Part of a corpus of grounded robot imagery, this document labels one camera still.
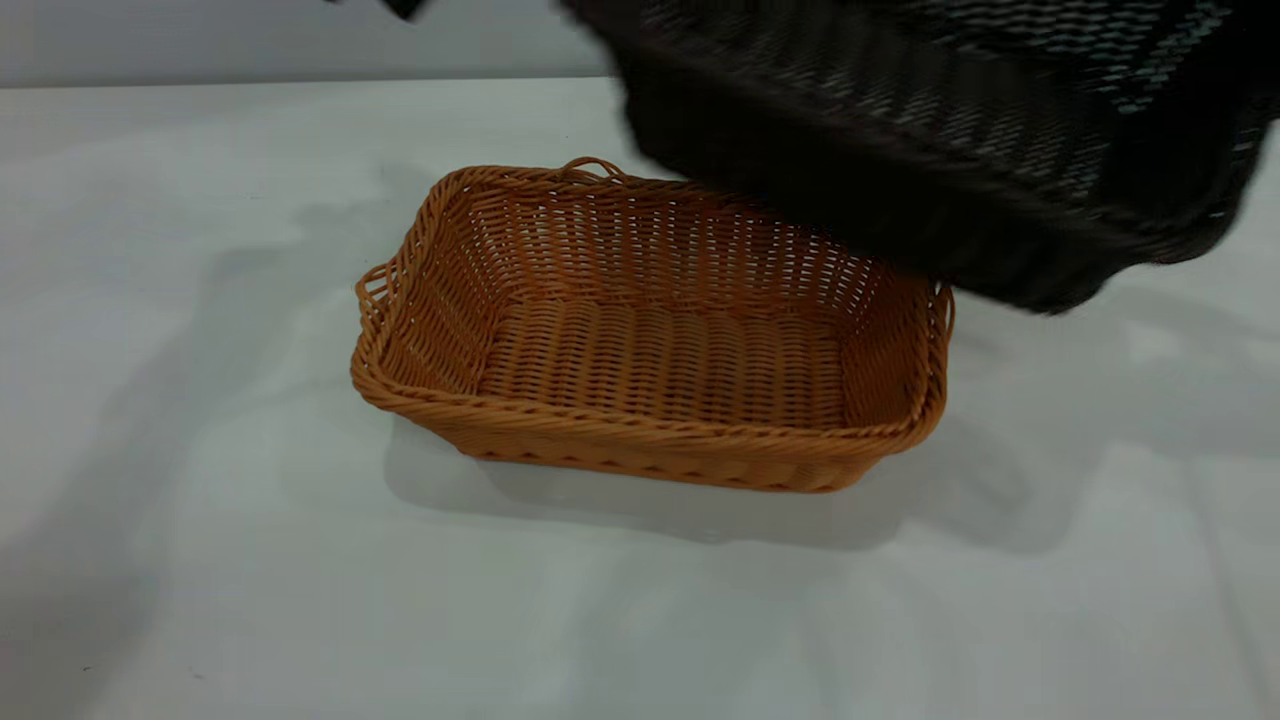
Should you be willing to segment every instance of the orange wicker basket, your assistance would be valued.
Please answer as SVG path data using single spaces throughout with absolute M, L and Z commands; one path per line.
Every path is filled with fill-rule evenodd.
M 948 288 L 590 158 L 449 174 L 356 292 L 361 395 L 486 460 L 829 492 L 946 397 Z

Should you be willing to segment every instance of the black wicker basket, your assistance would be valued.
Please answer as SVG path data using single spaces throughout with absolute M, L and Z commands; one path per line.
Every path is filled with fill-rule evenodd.
M 1208 251 L 1276 114 L 1277 0 L 563 0 L 643 152 L 1028 310 Z

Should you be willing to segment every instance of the wall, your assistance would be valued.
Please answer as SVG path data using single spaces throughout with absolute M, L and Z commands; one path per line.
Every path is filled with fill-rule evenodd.
M 553 0 L 0 0 L 0 86 L 603 74 Z

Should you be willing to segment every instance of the basket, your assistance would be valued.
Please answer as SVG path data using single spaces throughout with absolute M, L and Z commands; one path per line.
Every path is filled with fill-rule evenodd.
M 644 154 L 1039 313 L 1208 251 L 1277 114 L 1275 0 L 562 1 Z
M 447 176 L 356 292 L 356 388 L 485 460 L 827 492 L 945 404 L 945 286 L 590 158 Z

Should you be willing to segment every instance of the white table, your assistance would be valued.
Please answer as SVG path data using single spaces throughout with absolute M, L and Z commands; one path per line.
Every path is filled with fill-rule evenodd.
M 0 92 L 0 716 L 1280 717 L 1280 165 L 835 496 L 480 464 L 351 388 L 431 183 L 608 81 Z

